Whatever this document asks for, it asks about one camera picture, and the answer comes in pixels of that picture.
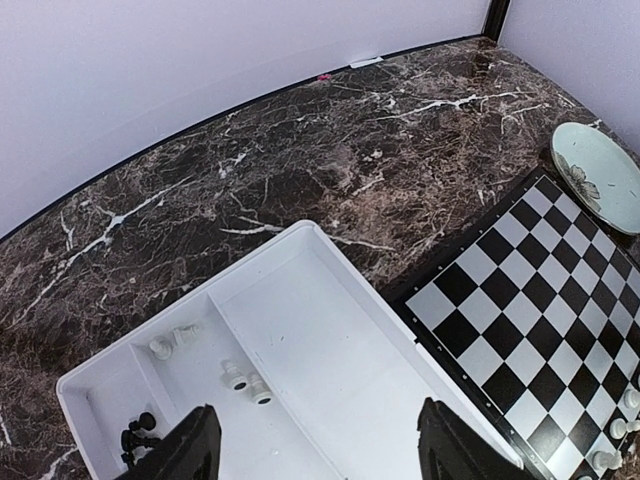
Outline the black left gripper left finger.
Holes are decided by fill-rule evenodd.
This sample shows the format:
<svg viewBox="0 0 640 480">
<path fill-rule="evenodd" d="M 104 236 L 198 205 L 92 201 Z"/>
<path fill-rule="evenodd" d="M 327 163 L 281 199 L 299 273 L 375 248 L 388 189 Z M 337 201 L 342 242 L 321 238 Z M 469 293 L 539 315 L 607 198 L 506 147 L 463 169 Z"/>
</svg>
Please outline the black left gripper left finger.
<svg viewBox="0 0 640 480">
<path fill-rule="evenodd" d="M 213 406 L 194 408 L 154 449 L 137 448 L 126 479 L 217 479 L 221 426 Z"/>
</svg>

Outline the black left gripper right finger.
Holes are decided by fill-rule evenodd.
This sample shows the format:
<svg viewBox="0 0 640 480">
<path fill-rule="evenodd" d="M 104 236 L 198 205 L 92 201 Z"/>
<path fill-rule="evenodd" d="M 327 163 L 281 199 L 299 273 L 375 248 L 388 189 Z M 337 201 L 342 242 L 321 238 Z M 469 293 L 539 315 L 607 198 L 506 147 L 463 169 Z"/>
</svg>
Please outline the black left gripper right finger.
<svg viewBox="0 0 640 480">
<path fill-rule="evenodd" d="M 505 459 L 444 402 L 426 398 L 418 418 L 423 479 L 524 479 L 525 471 Z"/>
</svg>

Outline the white plastic parts tray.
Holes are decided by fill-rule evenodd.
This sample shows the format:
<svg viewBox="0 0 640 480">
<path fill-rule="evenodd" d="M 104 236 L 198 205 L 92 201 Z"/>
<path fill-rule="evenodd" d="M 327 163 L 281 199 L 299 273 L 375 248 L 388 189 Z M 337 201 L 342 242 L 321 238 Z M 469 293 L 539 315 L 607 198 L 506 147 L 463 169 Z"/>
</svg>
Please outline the white plastic parts tray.
<svg viewBox="0 0 640 480">
<path fill-rule="evenodd" d="M 166 435 L 172 401 L 148 343 L 174 327 L 226 327 L 274 399 L 214 407 L 224 479 L 417 479 L 417 420 L 444 402 L 505 459 L 522 461 L 315 223 L 297 222 L 57 382 L 95 479 L 125 470 L 121 432 L 143 412 Z"/>
</svg>

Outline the white chess queen piece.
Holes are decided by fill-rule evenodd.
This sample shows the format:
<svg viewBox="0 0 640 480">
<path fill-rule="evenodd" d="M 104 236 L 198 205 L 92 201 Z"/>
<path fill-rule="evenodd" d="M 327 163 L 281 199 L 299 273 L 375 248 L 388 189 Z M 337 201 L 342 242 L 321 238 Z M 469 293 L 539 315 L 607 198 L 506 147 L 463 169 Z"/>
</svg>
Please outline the white chess queen piece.
<svg viewBox="0 0 640 480">
<path fill-rule="evenodd" d="M 598 450 L 592 456 L 592 464 L 595 470 L 617 470 L 623 464 L 622 454 Z"/>
</svg>

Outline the black and grey chessboard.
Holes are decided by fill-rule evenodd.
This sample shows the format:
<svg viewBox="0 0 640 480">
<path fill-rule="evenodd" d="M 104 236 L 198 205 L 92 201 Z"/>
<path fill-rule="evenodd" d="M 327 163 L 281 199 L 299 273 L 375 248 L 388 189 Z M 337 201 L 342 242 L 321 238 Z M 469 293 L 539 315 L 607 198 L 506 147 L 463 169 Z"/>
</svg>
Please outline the black and grey chessboard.
<svg viewBox="0 0 640 480">
<path fill-rule="evenodd" d="M 609 479 L 639 424 L 639 267 L 542 169 L 391 300 L 538 479 Z"/>
</svg>

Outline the white chess pawn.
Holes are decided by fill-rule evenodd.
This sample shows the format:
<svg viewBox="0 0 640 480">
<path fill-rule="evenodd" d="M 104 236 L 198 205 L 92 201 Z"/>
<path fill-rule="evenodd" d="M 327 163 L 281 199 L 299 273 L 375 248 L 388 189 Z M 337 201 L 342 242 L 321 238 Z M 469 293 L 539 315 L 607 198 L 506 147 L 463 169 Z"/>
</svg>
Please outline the white chess pawn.
<svg viewBox="0 0 640 480">
<path fill-rule="evenodd" d="M 610 436 L 615 440 L 623 439 L 627 434 L 640 430 L 640 421 L 625 421 L 623 418 L 614 419 L 609 427 Z"/>
<path fill-rule="evenodd" d="M 634 388 L 629 388 L 623 396 L 624 404 L 629 409 L 636 409 L 640 406 L 640 392 Z"/>
</svg>

